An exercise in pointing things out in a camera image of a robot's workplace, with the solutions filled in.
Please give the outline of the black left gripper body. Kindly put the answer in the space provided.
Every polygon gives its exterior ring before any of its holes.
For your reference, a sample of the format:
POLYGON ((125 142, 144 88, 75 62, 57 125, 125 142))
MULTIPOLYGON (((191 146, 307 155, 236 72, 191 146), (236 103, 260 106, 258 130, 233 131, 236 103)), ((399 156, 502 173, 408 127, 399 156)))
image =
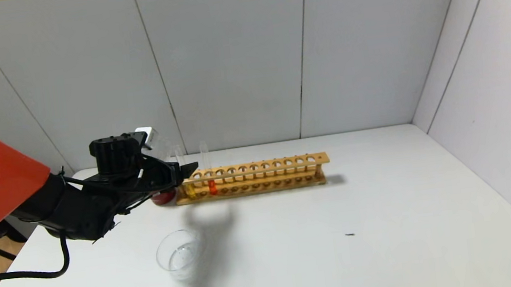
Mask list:
POLYGON ((178 163, 165 162, 149 155, 142 156, 144 187, 151 191, 171 189, 181 184, 178 163))

